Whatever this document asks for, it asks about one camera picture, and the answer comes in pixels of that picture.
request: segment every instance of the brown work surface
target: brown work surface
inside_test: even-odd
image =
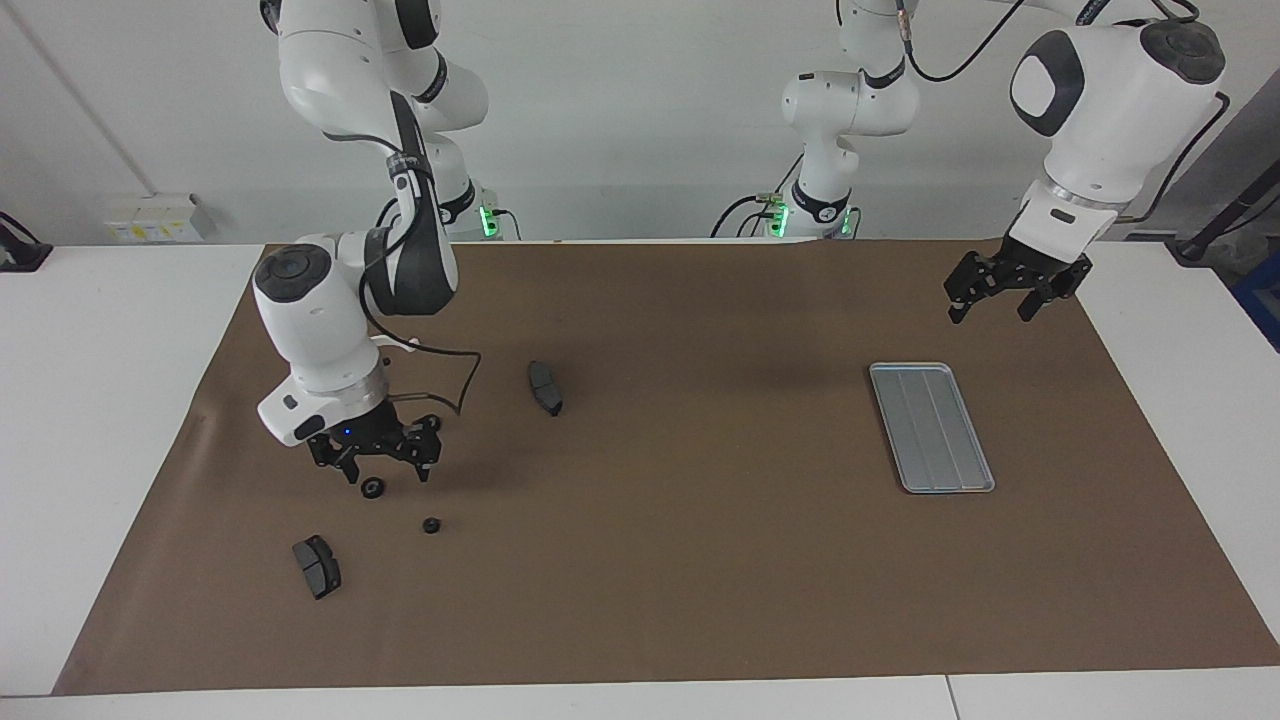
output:
[[[485,363],[430,483],[365,461],[379,501],[262,429],[287,370],[246,299],[56,692],[1280,664],[1080,306],[951,325],[969,247],[461,247],[454,304],[393,327]],[[388,355],[397,392],[468,368]],[[910,360],[955,369],[995,493],[900,489],[867,370]]]

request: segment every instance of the silver tray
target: silver tray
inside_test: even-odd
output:
[[[942,363],[877,363],[870,374],[897,474],[908,492],[996,489],[951,368]]]

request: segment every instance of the black cable cord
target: black cable cord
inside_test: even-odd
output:
[[[767,219],[769,219],[772,217],[773,217],[773,213],[756,213],[754,215],[748,215],[746,219],[742,220],[742,224],[739,225],[737,234],[735,237],[742,237],[742,233],[746,232],[746,223],[750,223],[751,220],[755,220],[756,227],[759,227],[760,220],[767,220]]]
[[[733,214],[733,210],[737,210],[742,205],[748,205],[750,202],[759,202],[759,200],[756,200],[754,195],[748,195],[746,197],[735,200],[733,204],[728,206],[728,210],[724,210],[724,213],[721,215],[721,219],[716,220],[716,227],[712,228],[712,234],[709,237],[716,237],[717,234],[719,234],[719,229],[724,227],[724,222],[728,220],[728,217]]]
[[[32,232],[31,232],[31,231],[28,231],[28,229],[27,229],[27,225],[24,225],[24,224],[19,223],[19,222],[18,222],[18,220],[17,220],[17,219],[15,219],[15,218],[14,218],[13,215],[10,215],[9,213],[3,213],[3,211],[0,211],[0,220],[4,220],[4,222],[5,222],[6,224],[9,224],[10,227],[13,227],[13,228],[14,228],[15,231],[18,231],[18,232],[20,232],[22,234],[24,234],[24,236],[29,237],[29,238],[31,238],[31,241],[32,241],[32,242],[35,242],[36,245],[44,245],[44,242],[40,242],[40,238],[38,238],[38,237],[36,237],[35,234],[32,234]]]
[[[387,205],[383,206],[383,211],[378,214],[378,222],[374,223],[374,227],[375,228],[383,227],[383,223],[387,220],[387,215],[392,211],[392,208],[397,205],[399,205],[398,197],[392,197],[390,200],[388,200]]]
[[[972,55],[969,55],[969,59],[961,63],[959,68],[945,76],[931,76],[929,73],[924,72],[920,68],[919,63],[915,61],[914,44],[909,38],[902,38],[902,47],[906,50],[906,59],[911,61],[911,67],[915,68],[916,74],[919,74],[922,78],[929,82],[947,82],[955,79],[960,73],[969,69],[969,65],[972,65],[974,60],[977,60],[978,56],[987,50],[987,46],[991,45],[991,41],[996,40],[996,36],[1000,35],[1000,31],[1005,29],[1005,26],[1009,24],[1009,20],[1014,18],[1014,13],[1016,13],[1018,9],[1021,8],[1025,3],[1027,0],[1018,0],[1016,3],[1014,3],[1014,6],[1010,8],[1007,13],[1005,13],[1005,17],[1001,18],[998,23],[996,23],[996,27],[993,27],[991,32],[987,35],[987,38],[983,40],[980,45],[978,45],[978,49],[974,50]],[[904,0],[897,0],[897,9],[899,12],[904,13],[906,12],[906,5],[904,4]]]
[[[795,174],[796,169],[800,167],[800,163],[803,160],[804,160],[804,152],[801,152],[800,155],[796,155],[796,161],[791,163],[791,169],[787,170],[787,174],[782,176],[782,181],[778,182],[778,187],[773,188],[773,195],[777,195],[777,193],[782,192],[782,188],[786,187],[787,181],[791,179],[791,176]],[[760,219],[762,218],[756,218],[755,219],[755,224],[751,225],[751,237],[755,237],[755,233],[760,232]]]
[[[1234,225],[1231,225],[1231,227],[1226,228],[1225,231],[1222,231],[1217,237],[1222,237],[1224,234],[1231,234],[1233,232],[1243,228],[1244,225],[1248,225],[1248,224],[1258,220],[1260,218],[1262,218],[1262,215],[1266,215],[1267,213],[1270,213],[1271,209],[1276,206],[1277,201],[1280,201],[1280,193],[1277,193],[1275,197],[1272,197],[1271,202],[1267,202],[1261,210],[1258,210],[1257,213],[1254,213],[1252,218],[1245,218],[1245,219],[1240,220],[1239,223],[1235,223]]]
[[[860,231],[863,228],[863,209],[861,208],[850,208],[849,211],[850,213],[858,213],[858,223],[854,224],[854,233],[851,236],[849,236],[849,240],[858,240],[858,231]]]
[[[1119,220],[1116,220],[1116,224],[1132,225],[1134,223],[1146,223],[1147,220],[1151,219],[1152,215],[1156,214],[1156,209],[1160,208],[1161,200],[1164,200],[1165,193],[1169,192],[1169,186],[1172,184],[1174,176],[1178,174],[1178,169],[1181,168],[1183,163],[1187,161],[1187,156],[1192,154],[1192,150],[1194,150],[1196,146],[1199,145],[1199,141],[1203,140],[1206,135],[1208,135],[1208,131],[1213,129],[1213,126],[1216,126],[1217,122],[1222,119],[1222,115],[1225,115],[1226,111],[1231,108],[1230,95],[1225,92],[1217,92],[1213,95],[1213,97],[1217,97],[1217,101],[1221,102],[1222,106],[1219,108],[1217,113],[1213,113],[1213,117],[1210,118],[1207,123],[1204,123],[1204,127],[1202,127],[1199,132],[1197,132],[1196,136],[1192,137],[1192,141],[1187,143],[1187,147],[1183,147],[1181,154],[1178,155],[1178,159],[1174,160],[1174,164],[1169,168],[1169,174],[1165,176],[1165,181],[1160,183],[1160,190],[1156,191],[1156,196],[1151,200],[1151,208],[1148,208],[1146,213],[1143,213],[1137,218],[1132,217],[1120,218]]]
[[[376,142],[378,145],[381,145],[383,147],[390,150],[392,152],[403,152],[403,150],[396,147],[390,142],[387,142],[385,140],[380,137],[374,137],[371,135],[330,135],[326,132],[324,133],[324,136],[334,142]]]
[[[1190,15],[1176,18],[1180,23],[1193,23],[1199,19],[1199,8],[1190,0],[1169,0],[1174,5],[1185,9]]]
[[[511,218],[511,224],[516,225],[516,241],[525,242],[525,234],[520,232],[520,218],[516,217],[511,210],[498,209],[493,211],[494,215],[507,215]]]
[[[1169,5],[1165,5],[1164,0],[1151,0],[1151,4],[1155,5],[1156,8],[1158,8],[1160,12],[1165,14],[1166,19],[1170,19],[1170,20],[1176,20],[1178,19],[1178,15],[1174,14],[1174,12],[1169,9]]]
[[[419,182],[422,183],[422,187],[425,187],[425,183],[429,182],[429,178],[420,176]],[[410,227],[404,231],[404,234],[401,236],[401,238],[397,240],[394,243],[392,243],[392,246],[388,247],[376,260],[374,260],[372,263],[367,263],[365,265],[365,272],[360,274],[360,288],[357,291],[357,295],[360,296],[360,309],[365,313],[365,319],[369,320],[369,324],[374,325],[374,328],[376,328],[378,332],[383,333],[384,336],[392,338],[393,341],[406,347],[412,347],[413,350],[426,352],[428,355],[440,355],[445,357],[472,357],[475,360],[475,363],[471,365],[471,373],[467,375],[466,382],[462,384],[462,391],[458,393],[457,402],[447,397],[440,397],[434,393],[425,393],[422,396],[426,400],[431,400],[439,402],[440,405],[444,405],[445,407],[452,410],[454,415],[462,415],[462,409],[467,401],[467,393],[471,391],[471,383],[472,380],[475,380],[476,373],[480,372],[480,364],[484,361],[484,355],[474,350],[445,350],[443,347],[431,347],[429,345],[421,345],[410,340],[404,340],[403,337],[393,333],[392,331],[387,329],[381,323],[378,322],[378,318],[369,307],[369,299],[366,297],[366,293],[369,291],[369,272],[372,270],[374,268],[378,268],[379,265],[384,265],[388,258],[390,258],[397,250],[404,246],[404,242],[407,242],[408,238],[413,236],[415,231],[417,231],[419,224],[422,222],[422,215],[424,213],[421,211],[415,213],[413,222],[410,223]]]

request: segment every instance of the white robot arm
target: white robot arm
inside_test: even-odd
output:
[[[906,12],[916,3],[910,0]],[[780,234],[835,232],[845,219],[859,164],[849,137],[902,135],[920,108],[920,91],[905,73],[895,1],[840,0],[840,44],[858,72],[804,73],[782,97],[782,114],[804,141],[804,161],[787,190]]]
[[[452,300],[458,269],[451,228],[480,201],[457,146],[436,135],[481,122],[480,79],[435,51],[438,0],[262,0],[279,40],[289,104],[330,140],[379,150],[402,222],[310,236],[273,252],[253,275],[262,322],[289,377],[259,405],[287,446],[358,479],[355,457],[388,455],[425,480],[439,457],[434,418],[402,425],[366,320],[433,315]]]
[[[947,278],[952,322],[1005,290],[1030,291],[1019,307],[1024,322],[1071,297],[1092,268],[1085,247],[1119,219],[1147,176],[1187,146],[1215,99],[1225,109],[1225,64],[1213,31],[1188,19],[1075,26],[1037,40],[1010,96],[1052,149],[1000,252],[970,252]]]
[[[1116,222],[1151,170],[1187,145],[1215,97],[1224,99],[1221,46],[1194,18],[1165,18],[1165,6],[1151,0],[1018,5],[1075,23],[1041,37],[1010,88],[1019,117],[1051,138],[1052,149],[1001,252],[992,259],[970,254],[947,278],[956,323],[975,302],[1005,290],[1032,291],[1019,310],[1024,320],[1053,299],[1070,297],[1092,266],[1085,247]],[[919,109],[919,91],[905,72],[908,60],[919,70],[911,40],[918,0],[840,0],[837,6],[841,45],[859,72],[805,73],[787,86],[783,114],[804,141],[804,164],[785,197],[778,234],[833,234],[858,170],[849,137],[901,135]],[[956,74],[923,77],[941,82]]]

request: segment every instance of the wall socket panel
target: wall socket panel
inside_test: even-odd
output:
[[[106,218],[111,240],[124,245],[205,242],[214,222],[191,195],[116,197]]]

